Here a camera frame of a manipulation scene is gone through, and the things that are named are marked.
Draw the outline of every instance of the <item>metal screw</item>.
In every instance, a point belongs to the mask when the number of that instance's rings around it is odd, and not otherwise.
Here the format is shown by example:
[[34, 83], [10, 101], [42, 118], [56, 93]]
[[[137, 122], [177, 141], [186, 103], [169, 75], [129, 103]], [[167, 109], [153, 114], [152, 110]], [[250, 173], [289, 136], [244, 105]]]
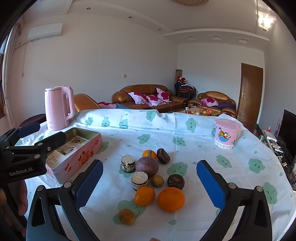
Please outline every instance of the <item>metal screw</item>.
[[42, 190], [43, 190], [43, 185], [38, 186], [38, 187], [37, 187], [37, 190], [38, 190], [38, 191], [42, 191]]
[[228, 186], [231, 188], [231, 189], [235, 189], [236, 188], [236, 185], [234, 183], [228, 183]]
[[65, 187], [65, 188], [69, 188], [71, 185], [72, 185], [71, 182], [66, 182], [66, 183], [64, 183], [64, 187]]
[[258, 192], [262, 192], [263, 191], [263, 188], [261, 186], [257, 186], [256, 189], [257, 189]]

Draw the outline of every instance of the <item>window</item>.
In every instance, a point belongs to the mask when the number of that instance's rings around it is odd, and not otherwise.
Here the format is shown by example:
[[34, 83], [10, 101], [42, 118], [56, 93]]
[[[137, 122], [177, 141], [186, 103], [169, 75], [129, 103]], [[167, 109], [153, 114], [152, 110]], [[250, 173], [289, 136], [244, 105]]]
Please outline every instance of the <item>window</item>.
[[3, 59], [4, 59], [4, 51], [6, 48], [7, 38], [4, 40], [1, 48], [0, 48], [0, 119], [4, 117], [4, 98], [3, 98], [3, 90], [2, 90], [2, 68], [3, 68]]

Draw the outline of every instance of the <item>television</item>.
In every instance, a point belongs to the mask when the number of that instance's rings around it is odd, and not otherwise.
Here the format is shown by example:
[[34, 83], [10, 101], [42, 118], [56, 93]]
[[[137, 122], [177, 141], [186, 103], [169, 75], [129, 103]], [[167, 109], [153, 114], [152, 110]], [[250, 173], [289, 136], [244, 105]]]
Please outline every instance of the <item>television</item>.
[[281, 128], [279, 130], [278, 139], [284, 144], [284, 152], [288, 151], [288, 156], [291, 161], [295, 159], [296, 155], [296, 115], [284, 110], [283, 120], [281, 122]]

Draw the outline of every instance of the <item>pink electric kettle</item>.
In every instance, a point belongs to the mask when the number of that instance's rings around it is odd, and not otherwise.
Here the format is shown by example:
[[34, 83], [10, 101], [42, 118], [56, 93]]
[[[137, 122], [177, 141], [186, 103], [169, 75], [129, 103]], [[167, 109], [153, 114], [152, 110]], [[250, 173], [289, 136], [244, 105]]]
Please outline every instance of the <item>pink electric kettle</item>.
[[[69, 96], [70, 115], [68, 115], [66, 94]], [[69, 119], [75, 114], [73, 89], [66, 86], [57, 86], [45, 89], [45, 114], [47, 128], [58, 131], [69, 126]]]

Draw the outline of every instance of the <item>pink floral cushion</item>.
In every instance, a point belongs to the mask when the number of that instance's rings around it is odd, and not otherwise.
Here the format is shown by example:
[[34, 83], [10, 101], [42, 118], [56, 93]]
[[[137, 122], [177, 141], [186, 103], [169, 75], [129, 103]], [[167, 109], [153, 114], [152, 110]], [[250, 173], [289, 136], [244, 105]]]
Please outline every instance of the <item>pink floral cushion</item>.
[[146, 104], [146, 105], [149, 104], [148, 100], [146, 99], [146, 96], [140, 93], [130, 92], [129, 95], [134, 99], [136, 104]]
[[159, 88], [156, 88], [156, 90], [157, 90], [157, 97], [160, 100], [162, 100], [164, 102], [170, 102], [168, 93], [164, 92], [163, 90], [161, 90]]
[[158, 106], [161, 104], [165, 104], [164, 101], [160, 100], [158, 97], [154, 96], [154, 95], [148, 95], [146, 96], [148, 102], [149, 102], [149, 106]]
[[99, 102], [98, 105], [102, 109], [116, 109], [116, 104], [106, 103], [105, 101]]
[[217, 106], [218, 102], [214, 98], [206, 98], [206, 99], [202, 99], [202, 105], [207, 105], [209, 107]]

